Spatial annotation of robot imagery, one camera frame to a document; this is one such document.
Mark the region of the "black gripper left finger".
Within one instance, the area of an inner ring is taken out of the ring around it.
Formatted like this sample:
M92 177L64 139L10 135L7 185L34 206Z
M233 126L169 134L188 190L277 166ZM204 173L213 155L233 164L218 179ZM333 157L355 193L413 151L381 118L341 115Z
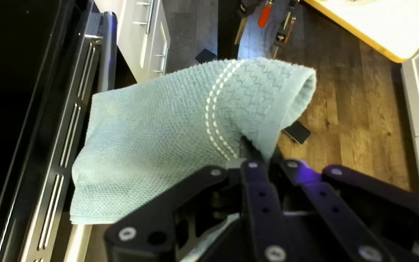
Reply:
M108 262L179 262L217 233L198 262L297 262L266 167L207 166L105 233Z

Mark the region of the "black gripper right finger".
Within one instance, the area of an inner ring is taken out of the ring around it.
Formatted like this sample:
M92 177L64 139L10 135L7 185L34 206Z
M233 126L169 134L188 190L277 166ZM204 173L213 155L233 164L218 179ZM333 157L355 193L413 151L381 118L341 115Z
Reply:
M281 169L349 259L419 262L418 195L341 164L317 173L288 158Z

